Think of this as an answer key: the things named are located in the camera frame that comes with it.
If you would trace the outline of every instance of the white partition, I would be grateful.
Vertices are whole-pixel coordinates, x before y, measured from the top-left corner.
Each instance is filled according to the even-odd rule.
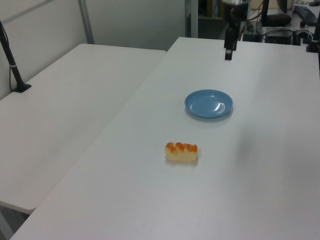
[[[13,10],[14,3],[24,2]],[[42,2],[47,4],[19,15],[21,11]],[[22,79],[26,82],[75,46],[87,43],[78,0],[14,0],[1,1],[0,16]],[[12,87],[15,79],[11,75]],[[9,64],[0,47],[0,100],[10,93]]]

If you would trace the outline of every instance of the computer monitor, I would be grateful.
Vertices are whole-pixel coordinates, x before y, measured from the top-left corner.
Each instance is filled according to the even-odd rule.
[[[287,13],[287,0],[276,0],[281,11]],[[284,27],[291,22],[291,17],[284,13],[268,16],[269,0],[264,0],[261,11],[262,27]]]

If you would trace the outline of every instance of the plate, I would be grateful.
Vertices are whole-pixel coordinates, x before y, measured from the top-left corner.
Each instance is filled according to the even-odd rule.
[[[189,94],[185,101],[185,108],[201,118],[218,118],[230,112],[233,101],[231,97],[218,90],[199,90]]]

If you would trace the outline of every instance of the electronic equipment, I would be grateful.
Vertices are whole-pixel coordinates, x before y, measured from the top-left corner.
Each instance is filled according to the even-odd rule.
[[[298,14],[301,20],[308,26],[315,26],[318,18],[306,6],[294,6],[294,12]]]

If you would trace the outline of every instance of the black stand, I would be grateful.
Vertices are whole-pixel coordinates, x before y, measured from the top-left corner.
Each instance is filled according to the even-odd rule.
[[[319,70],[320,70],[319,34],[320,34],[320,12],[318,15],[318,20],[315,25],[313,37],[309,38],[308,46],[306,46],[306,49],[305,49],[308,53],[318,53]]]
[[[5,33],[5,30],[4,30],[4,27],[1,23],[1,21],[0,21],[0,42],[3,47],[4,53],[6,55],[6,58],[8,59],[10,69],[12,70],[12,73],[13,73],[15,81],[16,81],[16,88],[12,91],[17,92],[17,93],[23,93],[25,90],[31,88],[31,85],[26,84],[26,83],[24,83],[24,81],[22,81],[18,67],[16,65],[16,61],[15,61],[14,56],[12,55],[12,52],[10,50],[9,42],[6,37],[6,33]]]
[[[229,23],[224,38],[225,60],[232,60],[233,51],[237,50],[240,23],[247,19],[248,6],[248,3],[240,5],[223,3],[223,19]]]

